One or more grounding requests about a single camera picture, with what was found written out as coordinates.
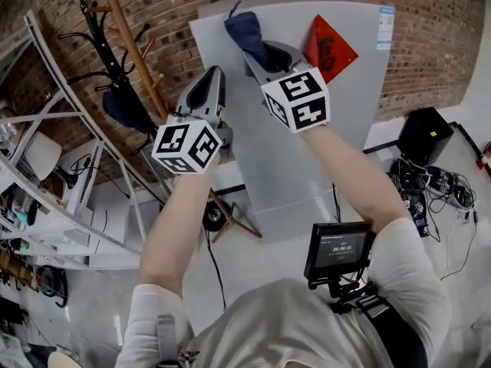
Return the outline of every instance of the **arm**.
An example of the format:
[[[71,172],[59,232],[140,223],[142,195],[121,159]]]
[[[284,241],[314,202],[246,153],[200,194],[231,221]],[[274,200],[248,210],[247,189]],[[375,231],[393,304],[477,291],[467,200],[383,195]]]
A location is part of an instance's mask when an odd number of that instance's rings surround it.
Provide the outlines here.
[[[364,154],[326,126],[301,133],[347,202],[378,233],[395,219],[409,218],[394,184]]]
[[[183,296],[183,277],[198,242],[206,200],[218,164],[203,175],[182,175],[152,227],[140,259],[139,284],[156,284]]]

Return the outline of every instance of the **shoulder strap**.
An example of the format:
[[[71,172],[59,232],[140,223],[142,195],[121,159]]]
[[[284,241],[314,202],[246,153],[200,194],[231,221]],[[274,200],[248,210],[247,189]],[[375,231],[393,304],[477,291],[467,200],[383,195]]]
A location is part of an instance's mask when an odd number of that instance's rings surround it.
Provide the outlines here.
[[[358,308],[361,329],[369,341],[386,352],[379,356],[382,366],[428,368],[420,337],[385,298],[363,296],[354,305]]]
[[[176,341],[176,320],[172,315],[160,315],[157,318],[157,339],[159,343],[160,363],[157,368],[180,368]]]

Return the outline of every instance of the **monitor screen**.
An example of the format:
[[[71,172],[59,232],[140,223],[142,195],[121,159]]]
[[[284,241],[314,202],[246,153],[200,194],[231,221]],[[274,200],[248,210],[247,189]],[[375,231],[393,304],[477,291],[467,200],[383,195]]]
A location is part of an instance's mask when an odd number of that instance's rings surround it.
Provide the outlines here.
[[[321,236],[316,268],[349,265],[361,260],[366,233]]]

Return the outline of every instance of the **tripod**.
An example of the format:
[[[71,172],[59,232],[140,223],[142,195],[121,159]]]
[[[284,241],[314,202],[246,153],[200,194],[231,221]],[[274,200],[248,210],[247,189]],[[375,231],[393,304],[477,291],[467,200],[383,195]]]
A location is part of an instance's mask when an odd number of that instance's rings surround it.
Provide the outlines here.
[[[233,216],[233,209],[235,206],[235,203],[232,205],[232,208],[230,211],[223,205],[222,200],[215,194],[215,191],[212,189],[209,190],[209,197],[216,203],[222,214],[225,216],[225,224],[223,224],[222,228],[216,233],[215,238],[213,239],[213,242],[217,242],[220,237],[222,237],[223,233],[232,225],[237,225],[240,228],[244,229],[246,232],[250,233],[251,235],[257,237],[257,238],[262,238],[262,235],[251,228],[248,228],[241,222],[237,221],[234,216]]]

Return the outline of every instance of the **coat rack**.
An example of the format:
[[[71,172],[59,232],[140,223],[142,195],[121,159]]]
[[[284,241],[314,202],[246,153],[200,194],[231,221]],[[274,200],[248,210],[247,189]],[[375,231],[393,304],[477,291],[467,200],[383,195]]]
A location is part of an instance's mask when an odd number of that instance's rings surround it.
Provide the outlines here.
[[[143,80],[143,83],[145,84],[145,87],[148,90],[148,93],[150,94],[150,97],[152,98],[153,103],[157,107],[157,110],[160,113],[160,116],[164,121],[167,119],[167,114],[168,114],[168,109],[166,105],[163,103],[162,99],[160,98],[159,93],[156,90],[156,85],[158,84],[158,81],[162,78],[163,75],[161,75],[157,80],[153,80],[152,77],[150,76],[150,73],[148,71],[147,65],[145,64],[145,61],[143,60],[142,56],[140,55],[140,50],[138,49],[137,45],[135,44],[135,41],[133,40],[133,36],[131,35],[130,29],[128,27],[128,23],[126,22],[126,18],[123,15],[123,11],[121,10],[121,6],[118,0],[107,0],[109,6],[104,8],[103,12],[111,12],[114,17],[114,23],[116,24],[119,34],[121,38],[124,41],[124,44],[127,47],[127,50],[130,54],[131,59],[133,60],[133,63],[136,65],[138,72],[140,73],[140,76]],[[220,229],[220,231],[217,233],[215,238],[213,239],[213,242],[216,242],[220,236],[225,232],[225,230],[230,226],[230,225],[237,225],[240,228],[244,229],[248,233],[254,235],[257,238],[261,238],[262,235],[247,226],[243,225],[241,222],[237,221],[231,211],[228,211],[227,208],[223,205],[222,200],[215,194],[215,192],[210,189],[209,191],[209,196],[210,198],[216,203],[220,211],[223,213],[223,215],[226,217],[226,223],[225,225]]]
[[[145,51],[143,52],[143,54],[141,54],[140,49],[137,47],[137,42],[140,40],[143,33],[148,30],[148,28],[150,28],[150,26],[148,24],[145,24],[140,32],[137,34],[137,36],[133,38],[119,1],[107,0],[107,3],[108,5],[97,6],[97,3],[94,2],[92,3],[91,7],[88,7],[83,0],[81,1],[81,10],[86,18],[92,37],[85,33],[70,33],[58,36],[58,39],[66,37],[82,37],[83,39],[92,43],[101,60],[103,61],[107,72],[90,72],[88,74],[83,74],[78,77],[68,79],[67,83],[73,84],[77,81],[82,81],[83,79],[94,76],[105,76],[109,78],[111,80],[110,84],[95,87],[94,90],[108,90],[108,92],[106,92],[106,94],[104,95],[106,97],[107,94],[110,94],[110,96],[107,96],[107,104],[117,105],[117,108],[115,108],[116,110],[114,110],[114,108],[108,110],[105,104],[104,109],[115,120],[119,121],[126,127],[135,128],[140,132],[144,132],[148,135],[147,141],[139,148],[139,150],[141,150],[149,143],[150,136],[155,139],[155,136],[157,134],[157,125],[151,120],[150,115],[146,111],[145,107],[140,101],[140,98],[137,96],[136,92],[131,86],[127,75],[130,74],[134,68],[137,69],[145,85],[145,88],[150,95],[150,98],[152,99],[155,107],[159,112],[160,117],[165,122],[167,120],[169,108],[163,101],[159,91],[157,90],[157,85],[163,79],[163,74],[159,74],[159,77],[154,80],[151,77],[150,72],[148,71],[147,64],[144,60],[148,51],[152,47],[152,44],[155,42],[155,39],[150,40],[145,48]],[[97,20],[97,13],[102,13],[100,21]],[[108,13],[111,13],[113,15],[114,24],[117,28],[108,28],[107,30],[113,35],[116,35],[120,40],[122,40],[126,47],[126,51],[124,52],[120,63],[114,57],[114,54],[104,35],[104,20]],[[130,70],[125,71],[125,61],[128,55],[133,61],[133,64],[130,67]],[[240,228],[246,230],[248,233],[254,235],[255,237],[262,237],[261,234],[259,234],[258,232],[253,231],[252,229],[243,225],[241,222],[237,221],[233,217],[232,212],[227,210],[220,198],[215,194],[212,189],[210,189],[210,198],[216,203],[216,205],[226,217],[225,225],[218,232],[213,242],[216,242],[216,240],[230,225],[237,225]]]

